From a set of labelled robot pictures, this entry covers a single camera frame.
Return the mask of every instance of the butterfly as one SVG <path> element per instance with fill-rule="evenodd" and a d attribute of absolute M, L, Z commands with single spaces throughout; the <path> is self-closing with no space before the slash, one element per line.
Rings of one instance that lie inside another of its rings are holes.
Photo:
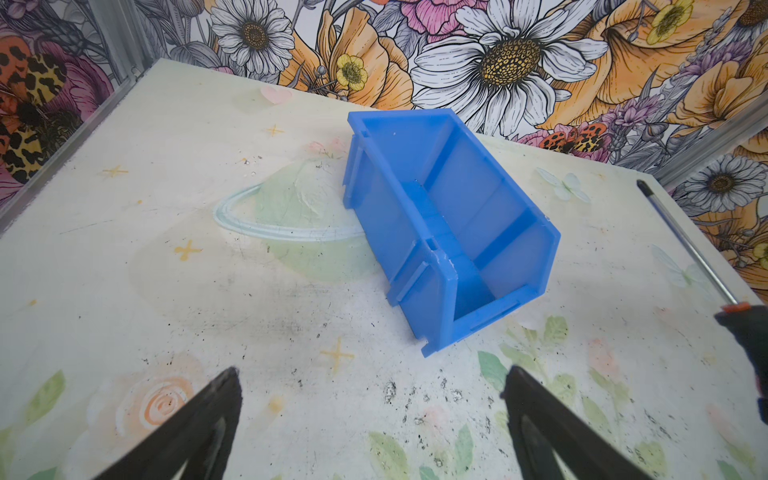
<path fill-rule="evenodd" d="M 22 184 L 48 159 L 38 133 L 48 119 L 41 108 L 66 81 L 66 67 L 52 55 L 32 55 L 19 37 L 0 39 L 0 158 Z"/>
<path fill-rule="evenodd" d="M 536 171 L 547 182 L 554 185 L 554 194 L 557 195 L 560 200 L 570 200 L 571 195 L 573 195 L 586 204 L 589 204 L 592 201 L 586 193 L 581 191 L 581 182 L 576 175 L 567 174 L 563 180 L 560 180 L 543 168 L 536 167 Z"/>
<path fill-rule="evenodd" d="M 571 127 L 571 131 L 556 131 L 546 137 L 538 145 L 540 148 L 570 154 L 572 151 L 593 152 L 603 146 L 602 135 L 608 130 L 606 124 L 583 123 L 578 127 Z"/>
<path fill-rule="evenodd" d="M 662 264 L 667 268 L 667 277 L 673 285 L 680 288 L 695 286 L 704 292 L 705 295 L 709 296 L 707 287 L 709 286 L 710 282 L 698 265 L 692 263 L 688 266 L 688 268 L 683 270 L 677 266 L 677 264 L 669 255 L 667 255 L 661 248 L 657 247 L 656 245 L 651 245 L 650 251 L 654 255 L 654 258 L 662 262 Z"/>

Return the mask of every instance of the floral wallpaper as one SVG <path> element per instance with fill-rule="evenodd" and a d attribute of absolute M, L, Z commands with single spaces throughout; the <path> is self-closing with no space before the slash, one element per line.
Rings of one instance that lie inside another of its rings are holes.
<path fill-rule="evenodd" d="M 118 83 L 86 0 L 0 0 L 0 207 Z"/>
<path fill-rule="evenodd" d="M 451 108 L 475 132 L 648 173 L 768 83 L 767 0 L 135 4 L 158 57 L 383 110 Z M 764 298 L 765 162 L 768 131 L 674 193 Z"/>

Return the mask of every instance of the blue container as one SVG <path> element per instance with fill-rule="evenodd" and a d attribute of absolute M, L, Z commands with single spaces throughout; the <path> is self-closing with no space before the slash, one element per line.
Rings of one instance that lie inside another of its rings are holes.
<path fill-rule="evenodd" d="M 560 232 L 451 110 L 349 114 L 354 208 L 424 356 L 544 293 Z"/>

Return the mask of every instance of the yellow cross mark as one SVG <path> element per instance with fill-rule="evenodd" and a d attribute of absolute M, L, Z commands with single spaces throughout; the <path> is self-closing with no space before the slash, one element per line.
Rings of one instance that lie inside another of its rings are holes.
<path fill-rule="evenodd" d="M 332 352 L 326 352 L 325 350 L 320 350 L 320 353 L 323 355 L 328 355 L 333 357 L 333 374 L 336 374 L 336 370 L 339 369 L 339 364 L 341 363 L 341 357 L 346 357 L 348 359 L 353 359 L 355 356 L 352 353 L 341 353 L 341 337 L 339 337 L 339 341 L 336 342 L 336 350 Z"/>
<path fill-rule="evenodd" d="M 286 133 L 286 132 L 284 132 L 282 130 L 278 130 L 277 124 L 275 124 L 275 126 L 272 127 L 272 128 L 267 128 L 266 131 L 270 132 L 270 137 L 274 137 L 277 134 L 284 134 L 284 133 Z"/>
<path fill-rule="evenodd" d="M 128 170 L 120 170 L 120 165 L 116 166 L 112 170 L 102 170 L 102 172 L 109 174 L 110 178 L 115 178 L 119 174 L 126 174 Z"/>
<path fill-rule="evenodd" d="M 186 262 L 190 258 L 190 253 L 200 253 L 203 249 L 201 248 L 192 248 L 192 240 L 187 242 L 186 247 L 176 247 L 174 250 L 175 253 L 181 253 L 181 260 L 182 262 Z"/>

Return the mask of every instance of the white tabletop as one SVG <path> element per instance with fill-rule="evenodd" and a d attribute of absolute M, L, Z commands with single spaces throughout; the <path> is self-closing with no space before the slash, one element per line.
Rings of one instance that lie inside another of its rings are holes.
<path fill-rule="evenodd" d="M 752 367 L 715 291 L 654 258 L 692 264 L 636 179 L 758 299 L 651 177 L 480 136 L 562 239 L 543 297 L 425 359 L 364 237 L 214 219 L 263 184 L 257 217 L 285 204 L 297 227 L 356 228 L 329 179 L 360 108 L 261 87 L 160 61 L 0 237 L 0 478 L 95 475 L 231 365 L 225 478 L 519 478 L 497 390 L 513 360 L 660 478 L 765 478 Z M 536 167 L 577 174 L 591 203 L 559 200 Z"/>

